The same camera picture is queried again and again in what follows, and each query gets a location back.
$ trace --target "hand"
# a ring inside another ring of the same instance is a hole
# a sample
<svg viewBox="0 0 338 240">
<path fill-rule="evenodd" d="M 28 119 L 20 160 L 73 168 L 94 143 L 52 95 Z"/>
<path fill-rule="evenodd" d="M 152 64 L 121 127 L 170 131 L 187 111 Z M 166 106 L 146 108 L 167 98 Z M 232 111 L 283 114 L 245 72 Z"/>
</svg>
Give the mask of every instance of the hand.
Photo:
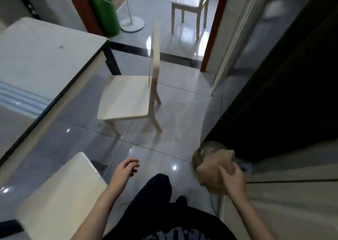
<svg viewBox="0 0 338 240">
<path fill-rule="evenodd" d="M 244 173 L 239 168 L 238 164 L 233 162 L 234 165 L 234 174 L 230 175 L 222 167 L 218 166 L 219 172 L 222 175 L 224 186 L 230 199 L 234 202 L 241 202 L 247 200 L 245 194 L 245 182 L 244 182 Z"/>
<path fill-rule="evenodd" d="M 137 172 L 136 167 L 139 167 L 137 158 L 127 158 L 118 166 L 116 166 L 112 179 L 108 185 L 108 189 L 112 191 L 117 198 L 124 190 L 130 177 Z"/>
</svg>

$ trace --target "fan stand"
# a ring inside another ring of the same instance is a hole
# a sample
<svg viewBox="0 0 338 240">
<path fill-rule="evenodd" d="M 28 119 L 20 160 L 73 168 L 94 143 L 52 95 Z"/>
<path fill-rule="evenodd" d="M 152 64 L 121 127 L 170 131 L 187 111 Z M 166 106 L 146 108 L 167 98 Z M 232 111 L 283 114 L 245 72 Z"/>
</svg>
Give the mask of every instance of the fan stand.
<svg viewBox="0 0 338 240">
<path fill-rule="evenodd" d="M 126 32 L 136 32 L 141 30 L 144 27 L 144 20 L 139 17 L 132 16 L 129 7 L 129 0 L 126 0 L 129 18 L 121 20 L 120 26 L 121 29 Z"/>
</svg>

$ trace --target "blue stripe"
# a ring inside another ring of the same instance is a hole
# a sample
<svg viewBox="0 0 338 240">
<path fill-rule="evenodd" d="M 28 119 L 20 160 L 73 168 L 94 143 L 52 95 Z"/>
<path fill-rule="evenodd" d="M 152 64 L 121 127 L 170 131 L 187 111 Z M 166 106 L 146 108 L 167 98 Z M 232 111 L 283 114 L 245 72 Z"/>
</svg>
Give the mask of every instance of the blue stripe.
<svg viewBox="0 0 338 240">
<path fill-rule="evenodd" d="M 38 97 L 40 97 L 40 98 L 44 98 L 44 99 L 46 99 L 46 100 L 52 101 L 51 99 L 48 99 L 48 98 L 46 98 L 46 97 L 43 97 L 43 96 L 38 95 L 38 94 L 36 94 L 36 93 L 32 93 L 32 92 L 27 91 L 27 90 L 21 89 L 21 88 L 19 88 L 19 87 L 15 87 L 14 85 L 11 85 L 11 84 L 7 84 L 7 85 L 9 85 L 9 86 L 11 86 L 11 87 L 13 87 L 13 88 L 22 90 L 22 91 L 24 91 L 24 92 L 26 92 L 26 93 L 30 93 L 30 94 L 36 95 L 36 96 L 38 96 Z"/>
<path fill-rule="evenodd" d="M 3 89 L 3 90 L 5 90 L 5 91 L 9 91 L 9 92 L 11 92 L 11 93 L 14 93 L 14 94 L 16 94 L 16 95 L 19 95 L 19 96 L 21 96 L 21 97 L 24 97 L 24 98 L 26 98 L 26 99 L 29 99 L 29 100 L 32 100 L 32 101 L 35 101 L 35 102 L 41 103 L 41 104 L 43 104 L 43 105 L 46 105 L 46 106 L 48 106 L 48 105 L 49 105 L 49 104 L 47 104 L 47 103 L 43 103 L 43 102 L 42 102 L 42 101 L 40 101 L 40 100 L 36 100 L 36 99 L 34 99 L 34 98 L 31 98 L 31 97 L 28 97 L 28 96 L 26 96 L 26 95 L 23 95 L 23 94 L 17 93 L 17 92 L 15 92 L 15 91 L 12 91 L 12 90 L 9 90 L 9 89 L 6 89 L 6 88 L 4 88 L 4 87 L 2 87 L 2 86 L 0 86 L 0 89 Z"/>
<path fill-rule="evenodd" d="M 8 94 L 6 94 L 6 93 L 0 92 L 0 95 L 3 95 L 3 96 L 5 96 L 5 97 L 7 97 L 7 98 L 14 99 L 14 100 L 16 100 L 16 101 L 19 101 L 19 102 L 21 102 L 21 103 L 23 103 L 23 104 L 26 104 L 26 105 L 28 105 L 28 106 L 31 106 L 32 108 L 35 108 L 35 109 L 37 109 L 37 110 L 40 110 L 41 112 L 44 110 L 44 108 L 41 108 L 41 107 L 39 107 L 39 106 L 36 106 L 36 105 L 31 104 L 31 103 L 26 102 L 26 101 L 22 101 L 22 100 L 20 100 L 20 99 L 18 99 L 18 98 L 16 98 L 16 97 L 13 97 L 13 96 L 8 95 Z"/>
<path fill-rule="evenodd" d="M 38 113 L 36 113 L 36 112 L 30 111 L 30 110 L 28 110 L 28 109 L 25 109 L 25 108 L 23 108 L 23 107 L 17 106 L 16 104 L 10 103 L 10 102 L 5 101 L 5 100 L 2 100 L 2 99 L 0 99 L 0 102 L 3 102 L 3 103 L 5 103 L 5 104 L 7 104 L 7 105 L 10 105 L 10 106 L 15 107 L 15 108 L 17 108 L 17 109 L 19 109 L 19 110 L 25 111 L 25 112 L 27 112 L 27 113 L 30 113 L 30 114 L 32 114 L 32 115 L 34 115 L 34 116 L 39 116 L 39 115 L 40 115 L 40 114 L 38 114 Z"/>
</svg>

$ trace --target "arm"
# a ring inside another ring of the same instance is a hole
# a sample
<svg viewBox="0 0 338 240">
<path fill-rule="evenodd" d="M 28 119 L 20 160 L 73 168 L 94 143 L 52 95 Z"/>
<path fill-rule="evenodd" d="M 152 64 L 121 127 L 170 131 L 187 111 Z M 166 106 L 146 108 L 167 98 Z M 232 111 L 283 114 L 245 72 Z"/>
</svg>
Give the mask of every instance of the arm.
<svg viewBox="0 0 338 240">
<path fill-rule="evenodd" d="M 274 240 L 274 237 L 245 194 L 244 173 L 239 166 L 234 162 L 233 175 L 228 174 L 222 166 L 219 166 L 219 171 L 228 195 L 237 209 L 250 238 L 252 240 Z"/>
<path fill-rule="evenodd" d="M 140 166 L 138 162 L 138 159 L 128 158 L 116 167 L 108 187 L 99 196 L 94 207 L 71 240 L 102 239 L 112 206 L 124 190 L 129 177 L 137 172 L 136 167 Z"/>
</svg>

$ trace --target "person's left hand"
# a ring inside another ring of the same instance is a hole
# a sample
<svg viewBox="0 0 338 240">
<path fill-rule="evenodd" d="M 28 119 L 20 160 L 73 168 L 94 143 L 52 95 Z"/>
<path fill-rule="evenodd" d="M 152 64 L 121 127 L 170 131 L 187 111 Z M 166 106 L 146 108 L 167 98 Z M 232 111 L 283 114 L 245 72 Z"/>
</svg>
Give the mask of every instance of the person's left hand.
<svg viewBox="0 0 338 240">
<path fill-rule="evenodd" d="M 116 166 L 112 179 L 108 185 L 108 189 L 112 191 L 116 198 L 124 190 L 130 177 L 137 172 L 136 167 L 139 167 L 137 158 L 127 158 L 118 166 Z"/>
</svg>

